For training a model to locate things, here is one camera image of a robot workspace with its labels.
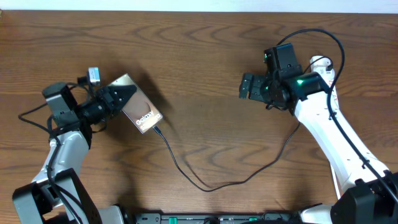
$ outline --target wooden tabletop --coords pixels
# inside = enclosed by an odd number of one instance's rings
[[[274,160],[297,120],[239,99],[242,74],[264,73],[263,50],[311,27],[342,41],[341,109],[365,145],[396,172],[397,15],[3,12],[0,222],[18,222],[12,193],[33,179],[49,153],[47,134],[17,115],[42,104],[46,86],[75,82],[88,67],[99,67],[104,84],[124,73],[138,82],[164,114],[159,128],[196,183],[217,187],[244,180]],[[323,34],[302,34],[291,42],[303,67],[315,54],[340,65],[337,45]],[[82,91],[74,93],[84,99]],[[45,108],[28,118],[45,124],[49,115]],[[204,193],[180,174],[155,132],[140,134],[124,115],[108,125],[93,136],[80,174],[98,208],[119,202],[165,213],[261,213],[336,200],[329,163],[305,127],[271,168],[244,185]]]

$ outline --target white wall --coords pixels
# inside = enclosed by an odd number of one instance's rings
[[[0,9],[398,13],[398,0],[0,0]]]

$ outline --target rectangular metallic device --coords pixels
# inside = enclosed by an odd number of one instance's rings
[[[122,110],[136,125],[138,130],[144,134],[146,131],[150,130],[151,127],[155,126],[163,118],[163,115],[156,109],[152,102],[150,102],[148,97],[128,74],[122,75],[109,84],[109,86],[121,85],[135,85],[137,87],[137,91]]]

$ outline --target wooden table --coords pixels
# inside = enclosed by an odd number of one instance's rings
[[[242,74],[264,73],[262,51],[309,27],[342,41],[341,109],[368,148],[396,172],[397,15],[3,12],[0,222],[18,222],[11,195],[32,180],[49,153],[47,134],[17,115],[43,103],[46,86],[75,82],[88,67],[99,67],[105,84],[124,73],[138,82],[165,115],[159,128],[196,183],[195,175],[210,187],[245,179],[275,158],[297,120],[240,100]],[[291,41],[303,66],[315,54],[340,65],[337,45],[323,34]],[[75,94],[83,100],[82,91]],[[49,115],[46,108],[29,118],[44,124]],[[142,135],[118,116],[93,136],[80,178],[99,208],[120,202],[165,213],[261,213],[336,200],[329,163],[303,127],[277,164],[245,185],[204,193],[179,173],[155,132]]]

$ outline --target green component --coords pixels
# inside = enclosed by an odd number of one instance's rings
[[[169,224],[177,224],[177,218],[169,218]]]

